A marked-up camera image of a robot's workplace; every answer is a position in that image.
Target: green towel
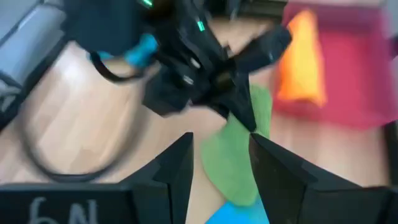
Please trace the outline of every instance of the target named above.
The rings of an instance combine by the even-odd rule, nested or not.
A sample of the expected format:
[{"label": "green towel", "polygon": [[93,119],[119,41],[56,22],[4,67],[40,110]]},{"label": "green towel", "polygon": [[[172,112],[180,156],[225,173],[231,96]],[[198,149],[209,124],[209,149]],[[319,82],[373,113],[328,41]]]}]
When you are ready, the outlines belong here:
[{"label": "green towel", "polygon": [[[256,132],[269,138],[272,110],[269,91],[251,85],[250,94]],[[249,158],[249,135],[250,132],[230,115],[226,125],[201,145],[201,159],[208,178],[226,199],[239,206],[254,204],[258,196]]]}]

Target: red tray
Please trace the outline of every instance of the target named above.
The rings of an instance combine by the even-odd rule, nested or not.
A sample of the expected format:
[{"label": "red tray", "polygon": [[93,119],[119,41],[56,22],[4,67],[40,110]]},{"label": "red tray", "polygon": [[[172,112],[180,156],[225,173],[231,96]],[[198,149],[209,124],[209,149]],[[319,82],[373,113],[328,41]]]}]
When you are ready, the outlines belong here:
[{"label": "red tray", "polygon": [[391,45],[384,37],[381,10],[292,2],[285,7],[282,23],[286,25],[298,12],[308,8],[318,16],[328,102],[317,108],[309,102],[275,98],[274,109],[354,128],[370,128],[396,120]]}]

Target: orange cloth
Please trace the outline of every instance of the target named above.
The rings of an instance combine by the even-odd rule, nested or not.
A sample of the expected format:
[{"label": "orange cloth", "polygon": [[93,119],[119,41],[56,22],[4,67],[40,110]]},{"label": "orange cloth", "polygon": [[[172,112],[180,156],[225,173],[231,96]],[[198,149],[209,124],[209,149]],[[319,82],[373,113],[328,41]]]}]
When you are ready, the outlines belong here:
[{"label": "orange cloth", "polygon": [[279,64],[280,100],[326,103],[324,67],[318,41],[317,16],[310,10],[297,14],[288,24],[293,40]]}]

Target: wooden floor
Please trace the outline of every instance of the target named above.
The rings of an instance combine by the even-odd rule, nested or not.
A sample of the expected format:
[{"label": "wooden floor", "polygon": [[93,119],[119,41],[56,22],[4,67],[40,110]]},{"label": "wooden floor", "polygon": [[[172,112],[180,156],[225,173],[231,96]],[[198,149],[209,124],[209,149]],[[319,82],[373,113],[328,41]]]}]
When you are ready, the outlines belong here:
[{"label": "wooden floor", "polygon": [[[220,41],[233,50],[266,29],[256,21],[216,22]],[[121,63],[116,70],[128,70]],[[267,86],[272,68],[260,71],[252,81]],[[123,137],[139,84],[117,86],[102,77],[71,43],[31,95],[31,129],[51,164],[63,172],[83,172],[103,164]],[[161,118],[150,114],[145,138],[117,172],[101,182],[117,182],[149,162],[187,131],[194,132],[195,174],[187,223],[205,221],[224,203],[203,171],[199,143],[222,127],[214,112],[195,108]],[[311,162],[361,185],[387,183],[381,134],[378,129],[355,131],[332,125],[300,121],[273,114],[271,139]],[[18,138],[11,124],[0,136],[0,182],[46,181],[31,171],[19,154]]]}]

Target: blue cloth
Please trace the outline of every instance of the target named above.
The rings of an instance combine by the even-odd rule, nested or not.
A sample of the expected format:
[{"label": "blue cloth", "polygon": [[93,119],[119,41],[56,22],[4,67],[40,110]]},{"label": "blue cloth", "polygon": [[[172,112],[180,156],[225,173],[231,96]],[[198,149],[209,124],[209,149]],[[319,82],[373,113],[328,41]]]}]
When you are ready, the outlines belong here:
[{"label": "blue cloth", "polygon": [[[124,59],[133,67],[143,68],[151,63],[150,57],[156,52],[157,46],[154,36],[144,34],[141,36],[140,42],[124,54]],[[98,54],[101,60],[109,60],[114,57],[106,52],[98,52]]]},{"label": "blue cloth", "polygon": [[239,207],[226,202],[206,224],[269,224],[266,211],[258,198],[254,205]]}]

